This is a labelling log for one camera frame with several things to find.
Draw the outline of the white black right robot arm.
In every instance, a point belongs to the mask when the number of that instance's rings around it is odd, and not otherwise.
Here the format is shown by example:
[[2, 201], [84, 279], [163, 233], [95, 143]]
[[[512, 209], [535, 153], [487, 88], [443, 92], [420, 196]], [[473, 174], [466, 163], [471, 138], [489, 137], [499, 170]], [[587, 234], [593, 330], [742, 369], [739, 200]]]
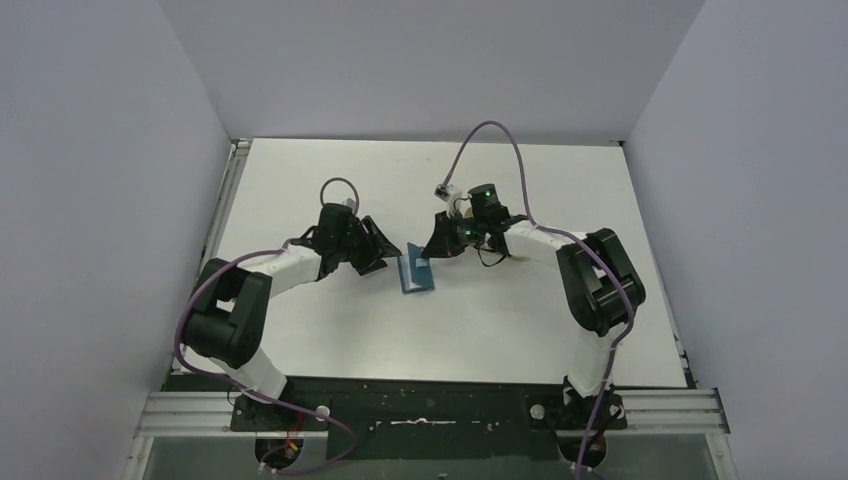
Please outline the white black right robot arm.
[[435, 216], [422, 257], [453, 258], [469, 247], [486, 247], [505, 258], [557, 268], [571, 317], [580, 327], [565, 384], [582, 398], [608, 389], [613, 344], [646, 298], [617, 234], [603, 228], [579, 238], [545, 229], [526, 215], [511, 214], [493, 184], [469, 192], [440, 184], [434, 194], [446, 208]]

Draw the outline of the blue leather card holder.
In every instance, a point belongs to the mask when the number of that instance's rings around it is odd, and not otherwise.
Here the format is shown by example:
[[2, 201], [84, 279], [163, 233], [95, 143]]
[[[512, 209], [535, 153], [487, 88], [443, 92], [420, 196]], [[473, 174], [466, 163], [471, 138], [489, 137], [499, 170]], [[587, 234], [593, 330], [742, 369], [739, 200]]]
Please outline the blue leather card holder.
[[400, 288], [404, 295], [435, 289], [430, 260], [424, 258], [422, 252], [422, 247], [408, 242], [406, 253], [396, 258]]

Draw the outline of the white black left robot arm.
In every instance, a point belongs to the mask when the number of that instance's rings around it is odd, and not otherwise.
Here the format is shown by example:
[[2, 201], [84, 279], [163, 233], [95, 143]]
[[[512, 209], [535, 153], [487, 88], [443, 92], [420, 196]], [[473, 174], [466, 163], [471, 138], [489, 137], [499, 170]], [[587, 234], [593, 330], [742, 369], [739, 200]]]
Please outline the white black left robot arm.
[[178, 320], [177, 360], [196, 372], [182, 352], [189, 348], [221, 368], [220, 379], [259, 402], [274, 403], [287, 378], [261, 348], [270, 300], [321, 281], [342, 264], [364, 276], [400, 254], [371, 217], [358, 217], [345, 204], [328, 203], [317, 224], [277, 249], [231, 261], [213, 258], [205, 264]]

